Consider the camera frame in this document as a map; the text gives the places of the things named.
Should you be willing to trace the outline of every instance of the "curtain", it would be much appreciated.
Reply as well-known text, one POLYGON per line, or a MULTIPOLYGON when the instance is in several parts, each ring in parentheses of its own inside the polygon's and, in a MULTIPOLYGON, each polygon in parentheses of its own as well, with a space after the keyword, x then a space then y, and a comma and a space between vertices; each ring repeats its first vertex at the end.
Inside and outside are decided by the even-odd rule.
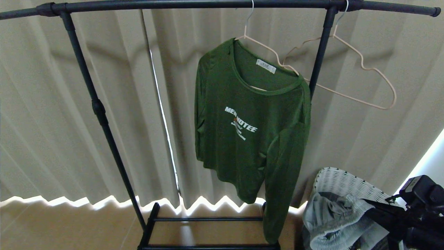
MULTIPOLYGON (((438 1, 402 1, 444 7, 438 1)), ((178 183, 185 206, 202 195, 211 203, 227 195, 238 205, 231 184, 202 168, 194 152, 194 83, 198 60, 232 37, 241 36, 249 9, 144 10, 153 63, 170 131, 178 183)), ((255 9, 248 34, 274 48, 281 60, 294 46, 319 37, 323 9, 255 9)), ((438 18, 404 13, 348 12, 338 36, 365 56, 396 87, 394 108, 382 111, 317 88, 312 126, 294 192, 301 201, 306 185, 324 167, 350 171, 383 191, 393 193, 444 128, 442 79, 444 34, 438 18)), ((275 56, 244 42, 260 56, 275 56)), ((318 42, 294 51, 286 62, 310 78, 318 42)), ((318 83, 382 106, 392 94, 375 72, 360 70, 359 57, 337 40, 329 41, 318 83)))
MULTIPOLYGON (((0 10, 43 2, 6 1, 0 10)), ((401 2, 444 7, 439 1, 401 2)), ((200 57, 242 35, 249 11, 72 14, 141 205, 168 198, 178 206, 173 163, 186 207, 200 196, 214 204, 225 195, 241 205, 235 188, 196 160, 194 81, 200 57)), ((274 48, 282 59, 292 47, 321 35, 324 16, 324 9, 257 8, 248 34, 274 48)), ((440 18, 358 11, 341 19, 338 36, 364 54, 366 66, 387 75, 398 101, 393 109, 382 111, 316 89, 308 145, 295 176, 295 206, 323 167, 350 171, 388 193, 408 176, 444 128, 440 18)), ((1 200, 14 195, 42 195, 47 200, 88 197, 92 203, 109 195, 127 200, 62 21, 27 17, 0 21, 0 29, 1 200)), ((246 44, 276 60, 265 49, 246 44)), ((318 42, 306 44, 286 62, 309 78, 317 46, 318 42)), ((391 103, 384 80, 359 70, 359 57, 333 39, 318 83, 376 104, 391 103)), ((263 190, 259 196, 264 197, 263 190)))
MULTIPOLYGON (((0 11, 45 1, 2 1, 0 11)), ((140 204, 179 205, 139 10, 72 14, 140 204)), ((129 199, 58 17, 0 21, 1 200, 129 199)))

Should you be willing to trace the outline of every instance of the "long-sleeve shirt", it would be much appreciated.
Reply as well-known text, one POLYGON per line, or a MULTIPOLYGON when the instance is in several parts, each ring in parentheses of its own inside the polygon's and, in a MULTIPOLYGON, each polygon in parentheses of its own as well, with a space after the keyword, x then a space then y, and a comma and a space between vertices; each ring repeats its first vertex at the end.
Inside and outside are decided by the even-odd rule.
POLYGON ((230 39, 198 65, 197 159, 232 183, 246 203, 265 181, 264 235, 275 243, 290 205, 310 128, 310 91, 302 75, 230 39))

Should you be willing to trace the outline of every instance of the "black metal rack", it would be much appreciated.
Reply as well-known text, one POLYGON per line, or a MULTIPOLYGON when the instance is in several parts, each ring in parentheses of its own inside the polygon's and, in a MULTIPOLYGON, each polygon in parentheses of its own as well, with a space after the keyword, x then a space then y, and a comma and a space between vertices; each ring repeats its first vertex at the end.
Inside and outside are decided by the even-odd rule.
MULTIPOLYGON (((316 82, 321 70, 322 61, 324 59, 325 49, 329 40, 331 28, 335 15, 339 11, 344 11, 346 7, 345 0, 254 0, 255 8, 324 8, 327 9, 324 21, 324 29, 322 30, 321 41, 316 55, 313 72, 310 79, 310 94, 313 97, 316 82)), ((143 236, 138 246, 139 250, 177 250, 177 249, 199 249, 199 250, 258 250, 270 249, 279 250, 280 246, 276 244, 263 245, 200 245, 200 246, 154 246, 149 244, 151 234, 154 229, 155 222, 165 221, 261 221, 262 217, 223 217, 223 218, 159 218, 157 217, 160 206, 155 203, 153 210, 145 223, 139 205, 135 198, 127 172, 123 165, 122 159, 114 141, 111 129, 108 125, 108 119, 105 114, 105 108, 97 96, 89 70, 87 68, 85 58, 83 57, 77 38, 74 23, 72 22, 71 13, 74 12, 92 12, 106 10, 123 10, 123 9, 162 9, 162 8, 250 8, 251 0, 111 0, 100 2, 81 2, 81 3, 46 3, 35 8, 27 8, 21 10, 7 11, 0 13, 0 20, 19 18, 25 16, 60 16, 68 32, 74 54, 80 67, 80 71, 85 80, 86 87, 92 99, 92 109, 96 114, 100 125, 103 128, 105 137, 110 146, 114 160, 122 176, 123 182, 130 196, 137 218, 143 229, 143 236)), ((356 10, 378 10, 388 12, 403 12, 420 15, 428 15, 436 17, 441 13, 440 8, 431 8, 423 6, 415 6, 408 4, 394 4, 384 2, 373 2, 364 0, 349 0, 348 11, 356 10)))

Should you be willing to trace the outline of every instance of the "white wicker basket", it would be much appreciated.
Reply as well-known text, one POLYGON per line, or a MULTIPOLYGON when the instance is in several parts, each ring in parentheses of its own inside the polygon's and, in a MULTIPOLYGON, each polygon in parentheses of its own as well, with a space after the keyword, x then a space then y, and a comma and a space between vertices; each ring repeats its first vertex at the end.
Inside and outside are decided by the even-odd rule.
POLYGON ((379 188, 356 177, 347 171, 337 168, 324 168, 317 173, 313 189, 319 192, 329 192, 339 196, 352 194, 359 199, 387 204, 386 198, 390 195, 379 188))

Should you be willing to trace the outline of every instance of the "empty hanger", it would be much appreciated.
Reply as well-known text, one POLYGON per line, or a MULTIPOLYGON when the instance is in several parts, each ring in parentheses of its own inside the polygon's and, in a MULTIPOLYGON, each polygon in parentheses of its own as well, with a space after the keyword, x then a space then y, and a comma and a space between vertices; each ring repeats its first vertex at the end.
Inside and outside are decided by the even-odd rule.
MULTIPOLYGON (((393 100, 392 100, 392 104, 391 104, 389 107, 381 107, 381 106, 378 106, 378 105, 375 105, 375 104, 372 104, 372 103, 368 103, 368 102, 366 102, 366 101, 362 101, 362 100, 356 99, 356 98, 354 98, 354 97, 350 97, 350 96, 344 95, 344 94, 342 94, 342 93, 336 92, 336 91, 334 91, 334 90, 332 90, 332 89, 329 89, 329 88, 327 88, 327 87, 324 87, 324 86, 322 86, 322 85, 319 85, 319 84, 316 84, 316 85, 319 86, 319 87, 321 87, 321 88, 323 88, 323 89, 326 89, 326 90, 328 90, 328 91, 330 91, 330 92, 333 92, 333 93, 335 93, 335 94, 337 94, 337 95, 340 95, 340 96, 342 96, 342 97, 345 97, 345 98, 348 98, 348 99, 351 99, 351 100, 354 100, 354 101, 357 101, 357 102, 360 102, 360 103, 363 103, 363 104, 366 104, 366 105, 372 106, 372 107, 377 108, 377 109, 388 110, 388 109, 392 108, 392 107, 396 104, 396 90, 395 90, 395 88, 393 87, 392 83, 391 83, 391 82, 387 79, 387 77, 386 77, 386 76, 385 76, 380 70, 378 70, 377 68, 366 68, 366 67, 364 67, 364 56, 361 54, 361 52, 359 52, 359 51, 358 51, 356 48, 354 48, 352 45, 350 45, 349 43, 347 43, 346 41, 342 40, 340 37, 338 37, 338 36, 336 35, 336 30, 337 30, 337 26, 338 26, 339 20, 345 15, 345 13, 347 12, 347 10, 348 10, 348 8, 349 8, 349 0, 346 0, 346 1, 347 1, 347 6, 345 7, 345 11, 344 11, 344 13, 342 14, 342 16, 339 17, 339 19, 337 20, 337 22, 336 22, 336 26, 335 26, 334 31, 333 31, 333 35, 331 35, 330 37, 336 38, 336 39, 337 39, 338 41, 340 41, 341 43, 347 45, 347 47, 351 48, 354 52, 356 52, 356 53, 361 57, 361 69, 366 70, 366 71, 376 71, 376 72, 377 72, 377 73, 378 73, 378 74, 379 74, 379 75, 380 75, 380 76, 381 76, 381 77, 387 82, 387 84, 389 85, 390 89, 391 89, 392 92, 393 92, 393 100)), ((307 42, 315 41, 315 40, 319 40, 319 39, 320 39, 320 37, 318 37, 318 38, 314 38, 314 39, 309 39, 309 40, 307 40, 307 41, 304 41, 300 47, 294 47, 293 49, 290 50, 290 52, 287 53, 287 55, 285 56, 285 58, 284 58, 284 60, 283 60, 282 63, 285 63, 285 59, 287 58, 287 56, 288 56, 293 50, 302 48, 302 46, 303 46, 305 43, 307 43, 307 42)))
MULTIPOLYGON (((276 59, 277 59, 277 63, 279 64, 279 66, 281 66, 283 68, 291 69, 291 70, 293 70, 296 73, 296 75, 299 76, 299 72, 296 71, 292 66, 290 66, 290 65, 282 65, 281 64, 281 61, 279 60, 279 55, 276 53, 276 51, 274 51, 272 48, 268 47, 267 45, 265 45, 265 44, 263 44, 263 43, 261 43, 259 41, 256 41, 255 39, 253 39, 253 38, 251 38, 251 37, 249 37, 247 35, 248 20, 250 19, 251 15, 253 14, 253 11, 254 11, 254 0, 251 0, 251 3, 252 3, 252 8, 251 8, 250 14, 248 15, 247 21, 245 22, 244 35, 240 36, 240 37, 237 37, 234 40, 248 39, 248 40, 253 41, 253 42, 259 44, 260 46, 270 50, 271 52, 273 52, 275 54, 276 59)), ((257 87, 251 86, 251 85, 250 85, 250 87, 255 88, 255 89, 259 89, 259 90, 262 90, 262 91, 266 91, 265 89, 260 89, 260 88, 257 88, 257 87)))

